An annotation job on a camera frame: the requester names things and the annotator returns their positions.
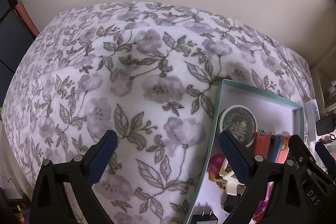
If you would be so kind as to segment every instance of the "open box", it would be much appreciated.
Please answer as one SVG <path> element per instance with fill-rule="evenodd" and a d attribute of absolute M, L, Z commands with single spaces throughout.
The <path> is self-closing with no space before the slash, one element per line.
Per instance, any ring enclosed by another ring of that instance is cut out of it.
<path fill-rule="evenodd" d="M 225 191 L 219 189 L 216 183 L 208 180 L 207 167 L 211 156 L 221 153 L 216 137 L 218 117 L 232 105 L 243 105 L 249 108 L 255 115 L 258 126 L 264 130 L 274 134 L 298 134 L 303 140 L 302 106 L 253 86 L 232 80 L 223 80 L 217 91 L 207 157 L 192 202 L 193 211 L 188 212 L 184 224 L 189 223 L 191 215 L 199 214 L 202 210 L 209 211 L 211 209 L 218 217 L 218 223 L 222 223 L 227 218 L 227 213 L 222 209 L 227 195 Z"/>

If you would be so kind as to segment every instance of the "metal screw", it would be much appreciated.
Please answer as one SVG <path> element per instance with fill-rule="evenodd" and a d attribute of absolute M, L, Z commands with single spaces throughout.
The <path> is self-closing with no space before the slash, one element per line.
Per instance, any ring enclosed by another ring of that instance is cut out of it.
<path fill-rule="evenodd" d="M 50 160 L 48 160 L 48 159 L 44 159 L 43 162 L 42 162 L 42 164 L 44 166 L 47 166 L 49 163 L 50 163 Z"/>
<path fill-rule="evenodd" d="M 293 162 L 292 160 L 287 160 L 287 164 L 288 164 L 289 166 L 293 166 L 293 165 L 294 165 L 294 162 Z"/>
<path fill-rule="evenodd" d="M 73 160 L 76 161 L 76 162 L 79 162 L 83 159 L 83 156 L 82 155 L 76 155 Z"/>
<path fill-rule="evenodd" d="M 256 156 L 254 157 L 254 159 L 255 159 L 256 161 L 260 161 L 260 162 L 262 162 L 262 161 L 264 160 L 263 156 L 261 156 L 261 155 L 256 155 Z"/>

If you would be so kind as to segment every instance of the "black charger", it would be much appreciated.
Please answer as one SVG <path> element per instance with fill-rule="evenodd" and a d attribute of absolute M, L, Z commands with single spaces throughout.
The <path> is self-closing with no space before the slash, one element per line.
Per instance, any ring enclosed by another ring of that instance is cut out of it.
<path fill-rule="evenodd" d="M 336 115 L 325 117 L 316 122 L 316 132 L 318 136 L 332 133 L 336 128 Z"/>
<path fill-rule="evenodd" d="M 223 209 L 224 211 L 231 213 L 233 209 L 235 208 L 236 204 L 240 200 L 241 195 L 227 195 L 226 201 L 224 203 Z"/>
<path fill-rule="evenodd" d="M 218 218 L 212 213 L 211 210 L 208 215 L 205 215 L 204 211 L 202 211 L 201 215 L 193 215 L 190 222 L 190 224 L 217 224 L 217 223 Z"/>

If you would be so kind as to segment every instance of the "blue gripper pad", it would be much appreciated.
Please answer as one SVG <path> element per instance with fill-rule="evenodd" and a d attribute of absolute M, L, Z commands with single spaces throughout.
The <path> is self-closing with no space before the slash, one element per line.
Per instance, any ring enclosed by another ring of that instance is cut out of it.
<path fill-rule="evenodd" d="M 235 172 L 238 181 L 248 187 L 251 182 L 249 165 L 225 132 L 222 132 L 219 136 L 219 146 Z"/>
<path fill-rule="evenodd" d="M 334 158 L 329 153 L 328 149 L 325 147 L 323 143 L 321 142 L 316 143 L 315 152 L 319 155 L 326 168 L 332 168 L 335 166 Z"/>
<path fill-rule="evenodd" d="M 89 175 L 86 178 L 86 182 L 90 187 L 100 181 L 100 178 L 103 175 L 104 170 L 117 147 L 117 144 L 118 136 L 113 130 L 111 130 L 111 134 L 89 165 Z"/>

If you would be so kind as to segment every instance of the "bed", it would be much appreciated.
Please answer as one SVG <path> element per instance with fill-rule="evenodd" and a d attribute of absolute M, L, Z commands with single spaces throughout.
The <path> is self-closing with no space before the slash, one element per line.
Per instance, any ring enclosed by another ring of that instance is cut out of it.
<path fill-rule="evenodd" d="M 111 219 L 182 223 L 223 79 L 300 105 L 315 97 L 301 56 L 236 20 L 163 3 L 92 5 L 45 27 L 14 74 L 2 117 L 32 186 L 43 159 L 69 161 L 115 130 L 118 147 L 93 187 Z"/>

